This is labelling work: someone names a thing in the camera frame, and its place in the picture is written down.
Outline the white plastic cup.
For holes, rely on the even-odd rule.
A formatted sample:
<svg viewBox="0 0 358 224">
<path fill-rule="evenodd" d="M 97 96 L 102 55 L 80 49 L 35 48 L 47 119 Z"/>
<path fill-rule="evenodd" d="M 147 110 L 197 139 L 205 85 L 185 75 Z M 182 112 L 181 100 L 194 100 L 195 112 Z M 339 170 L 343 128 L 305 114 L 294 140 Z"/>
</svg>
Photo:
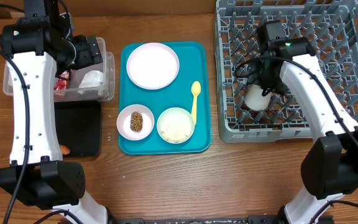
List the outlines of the white plastic cup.
<svg viewBox="0 0 358 224">
<path fill-rule="evenodd" d="M 266 96 L 262 95 L 263 89 L 258 85 L 249 85 L 248 92 L 244 97 L 245 105 L 254 111 L 263 111 L 268 108 L 270 103 L 271 93 Z"/>
</svg>

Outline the red snack wrapper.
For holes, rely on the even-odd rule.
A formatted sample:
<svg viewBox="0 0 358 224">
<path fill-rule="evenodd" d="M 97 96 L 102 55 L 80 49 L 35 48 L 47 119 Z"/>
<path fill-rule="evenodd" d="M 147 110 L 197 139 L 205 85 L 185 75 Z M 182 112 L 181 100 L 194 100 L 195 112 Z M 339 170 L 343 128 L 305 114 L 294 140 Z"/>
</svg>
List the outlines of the red snack wrapper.
<svg viewBox="0 0 358 224">
<path fill-rule="evenodd" d="M 72 78 L 72 70 L 67 70 L 60 74 L 57 78 L 57 82 L 54 86 L 54 97 L 60 100 L 65 99 L 66 91 L 68 89 L 68 85 L 70 84 L 70 80 Z"/>
</svg>

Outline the small pink plate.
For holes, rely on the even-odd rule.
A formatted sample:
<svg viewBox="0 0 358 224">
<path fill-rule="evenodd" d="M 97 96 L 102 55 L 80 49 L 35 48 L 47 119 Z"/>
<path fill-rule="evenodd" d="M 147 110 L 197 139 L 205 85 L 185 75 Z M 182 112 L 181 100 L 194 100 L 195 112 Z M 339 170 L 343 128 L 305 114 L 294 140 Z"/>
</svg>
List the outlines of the small pink plate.
<svg viewBox="0 0 358 224">
<path fill-rule="evenodd" d="M 143 128 L 141 132 L 130 129 L 131 114 L 138 111 L 143 117 Z M 119 134 L 131 141 L 139 141 L 146 138 L 154 128 L 153 113 L 144 105 L 130 105 L 125 107 L 117 117 L 117 130 Z"/>
</svg>

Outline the brown food scraps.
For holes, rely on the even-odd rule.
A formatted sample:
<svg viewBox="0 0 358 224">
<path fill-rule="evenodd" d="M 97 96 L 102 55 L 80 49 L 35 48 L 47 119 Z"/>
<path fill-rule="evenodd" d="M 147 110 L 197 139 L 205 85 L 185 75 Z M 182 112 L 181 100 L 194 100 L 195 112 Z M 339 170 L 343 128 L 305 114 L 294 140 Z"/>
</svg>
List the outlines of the brown food scraps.
<svg viewBox="0 0 358 224">
<path fill-rule="evenodd" d="M 130 129 L 138 133 L 142 131 L 142 128 L 143 128 L 143 117 L 138 111 L 135 111 L 131 114 Z"/>
</svg>

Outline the pale green bowl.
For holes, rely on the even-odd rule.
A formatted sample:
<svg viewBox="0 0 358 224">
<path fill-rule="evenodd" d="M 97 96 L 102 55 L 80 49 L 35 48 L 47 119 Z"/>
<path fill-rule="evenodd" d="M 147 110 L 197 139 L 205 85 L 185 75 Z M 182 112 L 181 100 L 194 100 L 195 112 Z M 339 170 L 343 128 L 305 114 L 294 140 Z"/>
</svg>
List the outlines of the pale green bowl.
<svg viewBox="0 0 358 224">
<path fill-rule="evenodd" d="M 181 144 L 191 138 L 195 123 L 191 114 L 179 107 L 166 109 L 157 120 L 159 136 L 170 144 Z"/>
</svg>

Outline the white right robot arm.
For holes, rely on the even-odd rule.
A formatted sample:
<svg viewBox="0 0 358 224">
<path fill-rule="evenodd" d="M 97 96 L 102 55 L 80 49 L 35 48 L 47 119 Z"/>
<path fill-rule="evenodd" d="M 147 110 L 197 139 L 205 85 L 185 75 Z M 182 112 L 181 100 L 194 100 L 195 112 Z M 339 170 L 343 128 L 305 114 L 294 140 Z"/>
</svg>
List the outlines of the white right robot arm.
<svg viewBox="0 0 358 224">
<path fill-rule="evenodd" d="M 272 93 L 289 91 L 310 127 L 313 147 L 301 163 L 303 186 L 282 207 L 279 223 L 317 223 L 332 205 L 358 189 L 358 122 L 337 99 L 306 37 L 289 39 L 280 21 L 257 28 L 260 56 L 244 62 L 249 90 L 245 104 L 268 107 Z"/>
</svg>

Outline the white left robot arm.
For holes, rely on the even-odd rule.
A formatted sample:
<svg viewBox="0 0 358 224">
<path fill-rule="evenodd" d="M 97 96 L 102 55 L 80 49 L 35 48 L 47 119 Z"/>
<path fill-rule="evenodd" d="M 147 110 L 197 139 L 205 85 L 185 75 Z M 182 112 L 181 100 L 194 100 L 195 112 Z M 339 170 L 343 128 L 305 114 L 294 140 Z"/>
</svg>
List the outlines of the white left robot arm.
<svg viewBox="0 0 358 224">
<path fill-rule="evenodd" d="M 63 1 L 25 1 L 24 16 L 3 28 L 0 55 L 12 79 L 14 139 L 0 187 L 12 201 L 62 215 L 72 223 L 114 223 L 87 191 L 79 163 L 66 162 L 55 127 L 54 80 L 102 62 L 93 36 L 73 35 Z"/>
</svg>

